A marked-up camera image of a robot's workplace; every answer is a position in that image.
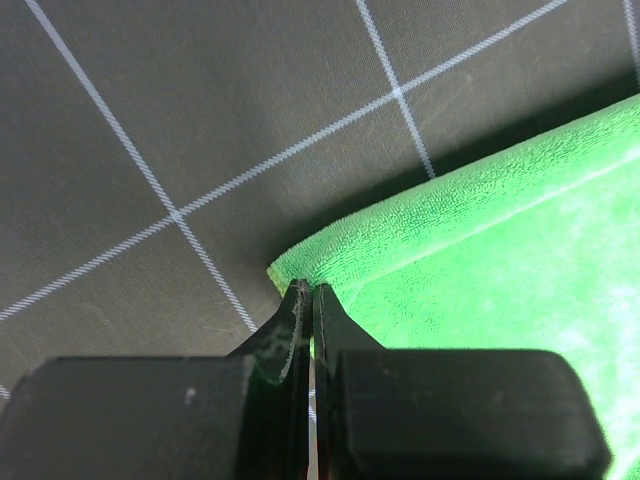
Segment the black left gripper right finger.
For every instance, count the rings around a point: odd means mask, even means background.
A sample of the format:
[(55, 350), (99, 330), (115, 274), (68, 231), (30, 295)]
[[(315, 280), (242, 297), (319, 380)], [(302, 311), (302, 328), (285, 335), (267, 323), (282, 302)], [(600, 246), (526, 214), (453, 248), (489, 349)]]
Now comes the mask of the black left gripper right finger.
[(389, 349), (313, 293), (322, 479), (601, 479), (612, 454), (560, 355)]

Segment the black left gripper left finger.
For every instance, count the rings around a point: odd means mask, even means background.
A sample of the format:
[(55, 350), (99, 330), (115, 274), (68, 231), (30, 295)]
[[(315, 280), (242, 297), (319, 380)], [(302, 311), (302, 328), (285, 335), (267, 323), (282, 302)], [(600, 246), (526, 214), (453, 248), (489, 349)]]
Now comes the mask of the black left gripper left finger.
[(311, 292), (229, 354), (58, 357), (1, 417), (5, 479), (303, 479)]

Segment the green microfiber towel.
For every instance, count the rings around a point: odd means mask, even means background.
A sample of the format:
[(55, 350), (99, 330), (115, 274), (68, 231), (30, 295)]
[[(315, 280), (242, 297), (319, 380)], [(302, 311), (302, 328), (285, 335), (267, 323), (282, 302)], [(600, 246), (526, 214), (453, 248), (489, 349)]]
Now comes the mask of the green microfiber towel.
[(279, 256), (387, 347), (535, 348), (576, 369), (639, 475), (639, 100), (340, 219)]

